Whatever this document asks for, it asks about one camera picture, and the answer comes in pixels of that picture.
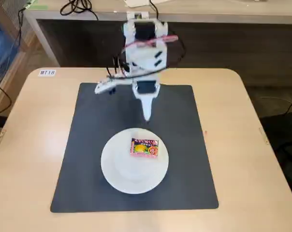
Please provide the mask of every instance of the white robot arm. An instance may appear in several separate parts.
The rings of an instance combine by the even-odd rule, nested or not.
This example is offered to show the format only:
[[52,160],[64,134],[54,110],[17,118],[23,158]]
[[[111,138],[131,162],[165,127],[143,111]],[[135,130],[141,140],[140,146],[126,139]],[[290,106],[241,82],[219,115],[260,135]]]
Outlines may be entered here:
[[110,91],[117,85],[132,85],[135,97],[141,100],[144,118],[149,121],[152,101],[160,90],[158,73],[166,68],[166,43],[178,37],[168,36],[167,23],[157,19],[131,19],[124,24],[123,32],[126,44],[121,53],[126,53],[129,71],[121,69],[122,73],[99,82],[95,93]]

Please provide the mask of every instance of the white plate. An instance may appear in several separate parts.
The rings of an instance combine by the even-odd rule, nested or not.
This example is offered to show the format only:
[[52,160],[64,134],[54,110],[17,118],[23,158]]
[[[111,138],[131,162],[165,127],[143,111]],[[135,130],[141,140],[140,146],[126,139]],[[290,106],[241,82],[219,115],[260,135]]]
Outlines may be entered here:
[[[130,154],[131,140],[159,140],[158,157],[134,157]],[[101,168],[108,183],[129,194],[140,194],[155,188],[165,177],[169,156],[163,141],[154,133],[131,128],[115,134],[105,145]]]

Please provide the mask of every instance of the table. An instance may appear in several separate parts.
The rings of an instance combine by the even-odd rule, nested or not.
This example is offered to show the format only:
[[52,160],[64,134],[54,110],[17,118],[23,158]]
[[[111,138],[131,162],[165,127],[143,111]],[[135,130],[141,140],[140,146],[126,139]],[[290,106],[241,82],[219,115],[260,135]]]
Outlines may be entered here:
[[0,136],[0,232],[292,232],[292,193],[240,77],[227,69],[161,74],[164,84],[193,87],[218,209],[51,213],[79,85],[106,76],[56,70],[29,75]]
[[[292,86],[292,0],[171,0],[157,4],[160,20],[169,23],[187,47],[187,55],[172,68],[229,68],[245,85]],[[123,0],[93,0],[93,14],[62,16],[68,0],[37,0],[25,16],[55,66],[112,65],[124,45],[121,27],[129,8]],[[168,59],[179,57],[171,43]]]
[[[36,0],[25,16],[34,29],[45,51],[59,66],[55,52],[42,31],[38,20],[95,20],[92,13],[59,13],[68,0]],[[129,8],[123,0],[91,0],[93,11],[101,21],[126,21],[127,12],[147,11],[155,13],[149,6]],[[194,23],[267,23],[292,24],[292,0],[248,2],[247,0],[171,0],[157,5],[160,20],[165,22]]]

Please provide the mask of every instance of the candy wrapper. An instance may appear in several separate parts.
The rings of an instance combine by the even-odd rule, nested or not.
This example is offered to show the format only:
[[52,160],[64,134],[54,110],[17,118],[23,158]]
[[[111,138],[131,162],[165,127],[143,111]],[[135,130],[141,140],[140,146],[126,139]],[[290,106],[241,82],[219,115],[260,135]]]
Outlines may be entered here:
[[136,157],[157,158],[158,140],[132,139],[131,155]]

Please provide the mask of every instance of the wooden table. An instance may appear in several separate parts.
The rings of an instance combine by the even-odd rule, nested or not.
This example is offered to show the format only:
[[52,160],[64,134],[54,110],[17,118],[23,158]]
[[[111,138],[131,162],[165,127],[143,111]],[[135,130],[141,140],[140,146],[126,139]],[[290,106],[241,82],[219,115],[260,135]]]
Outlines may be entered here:
[[[127,12],[132,11],[149,12],[151,17],[156,15],[149,6],[130,8],[124,0],[91,0],[91,2],[93,11],[96,12],[100,21],[126,21]],[[39,21],[96,20],[90,12],[61,15],[59,11],[66,3],[68,3],[68,0],[36,0],[25,11],[25,16],[46,53],[57,66],[61,66],[61,62],[58,60],[57,51],[51,44],[54,38],[48,38],[46,34],[50,29],[46,31]],[[157,7],[160,13],[159,18],[164,22],[292,24],[292,0],[261,2],[255,2],[254,0],[252,2],[250,0],[171,0],[157,4]],[[115,38],[115,35],[111,32],[109,35]]]
[[218,209],[51,213],[79,85],[106,71],[39,73],[29,75],[0,137],[0,232],[292,232],[292,193],[240,77],[227,69],[161,74],[164,84],[193,87]]

